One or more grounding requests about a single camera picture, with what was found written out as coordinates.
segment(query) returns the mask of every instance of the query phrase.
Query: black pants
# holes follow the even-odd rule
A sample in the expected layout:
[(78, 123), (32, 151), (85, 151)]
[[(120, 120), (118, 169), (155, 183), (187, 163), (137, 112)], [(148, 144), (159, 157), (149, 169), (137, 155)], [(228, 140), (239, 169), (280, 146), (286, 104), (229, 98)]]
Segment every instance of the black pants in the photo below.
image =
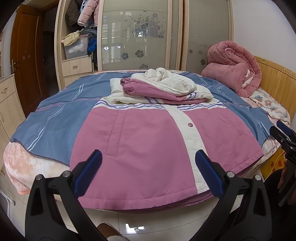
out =
[(296, 240), (296, 207), (288, 204), (279, 207), (276, 201), (280, 177), (281, 170), (277, 170), (264, 183), (271, 208), (272, 238), (270, 241)]

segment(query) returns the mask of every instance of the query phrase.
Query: blue blanket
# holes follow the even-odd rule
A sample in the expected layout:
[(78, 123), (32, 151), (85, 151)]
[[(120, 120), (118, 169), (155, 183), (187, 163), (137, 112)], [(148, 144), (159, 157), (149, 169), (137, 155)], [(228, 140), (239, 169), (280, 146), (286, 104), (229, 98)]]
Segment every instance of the blue blanket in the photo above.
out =
[[(131, 77), (134, 72), (105, 72), (81, 77), (56, 95), (43, 100), (35, 112), (17, 128), (10, 141), (20, 142), (30, 153), (70, 165), (76, 136), (93, 106), (111, 93), (110, 79)], [(184, 75), (207, 87), (213, 96), (239, 116), (260, 146), (273, 125), (261, 108), (252, 108), (232, 90), (216, 80), (191, 72)]]

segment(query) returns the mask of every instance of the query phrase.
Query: floral pillow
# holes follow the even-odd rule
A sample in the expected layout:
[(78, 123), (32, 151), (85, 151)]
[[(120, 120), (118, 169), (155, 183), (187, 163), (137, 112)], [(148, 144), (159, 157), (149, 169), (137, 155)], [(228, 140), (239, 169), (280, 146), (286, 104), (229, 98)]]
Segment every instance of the floral pillow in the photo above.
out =
[(261, 87), (250, 96), (250, 99), (264, 109), (272, 119), (286, 121), (289, 125), (291, 124), (288, 111)]

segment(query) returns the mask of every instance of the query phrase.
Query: tiled floor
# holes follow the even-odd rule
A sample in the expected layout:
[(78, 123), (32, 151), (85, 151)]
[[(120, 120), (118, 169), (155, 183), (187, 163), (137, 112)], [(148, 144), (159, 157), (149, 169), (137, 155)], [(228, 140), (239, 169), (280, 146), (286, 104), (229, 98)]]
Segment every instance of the tiled floor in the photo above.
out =
[[(9, 178), (1, 175), (0, 189), (9, 198), (15, 200), (16, 205), (10, 208), (10, 218), (24, 235), (28, 195), (19, 195)], [(101, 222), (110, 223), (130, 241), (188, 241), (207, 219), (217, 202), (218, 199), (214, 197), (194, 206), (149, 214), (129, 214), (94, 209), (85, 209), (85, 211), (96, 226)], [(241, 196), (238, 196), (233, 210), (238, 208), (240, 203)], [(57, 201), (57, 205), (67, 228), (76, 231), (63, 203)]]

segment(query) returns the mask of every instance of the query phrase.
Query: white metal chair leg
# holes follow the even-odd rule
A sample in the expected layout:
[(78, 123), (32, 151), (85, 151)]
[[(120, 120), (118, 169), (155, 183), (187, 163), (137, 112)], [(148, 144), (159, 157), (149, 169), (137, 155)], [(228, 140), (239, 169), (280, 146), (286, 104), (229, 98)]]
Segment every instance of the white metal chair leg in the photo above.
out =
[(1, 189), (0, 189), (0, 193), (6, 198), (6, 201), (7, 201), (7, 217), (9, 218), (10, 203), (12, 203), (13, 206), (15, 206), (15, 200), (11, 200)]

